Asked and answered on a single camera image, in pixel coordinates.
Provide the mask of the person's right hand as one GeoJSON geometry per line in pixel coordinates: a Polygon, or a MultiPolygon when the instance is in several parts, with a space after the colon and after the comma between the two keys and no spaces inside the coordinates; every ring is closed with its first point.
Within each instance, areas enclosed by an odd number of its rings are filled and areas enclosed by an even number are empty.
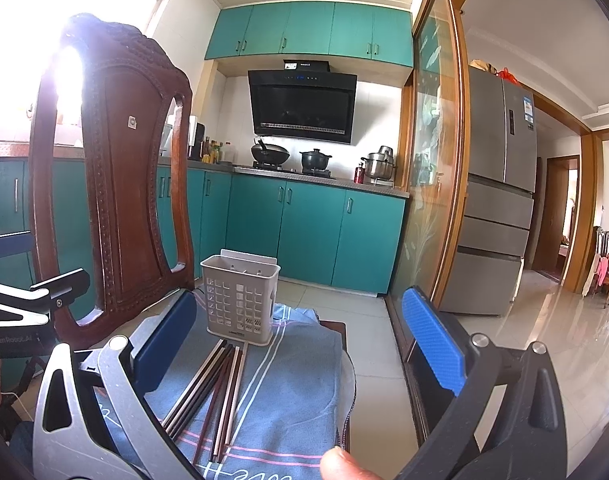
{"type": "Polygon", "coordinates": [[[363,468],[350,453],[339,446],[321,456],[319,470],[323,480],[381,480],[378,474],[363,468]]]}

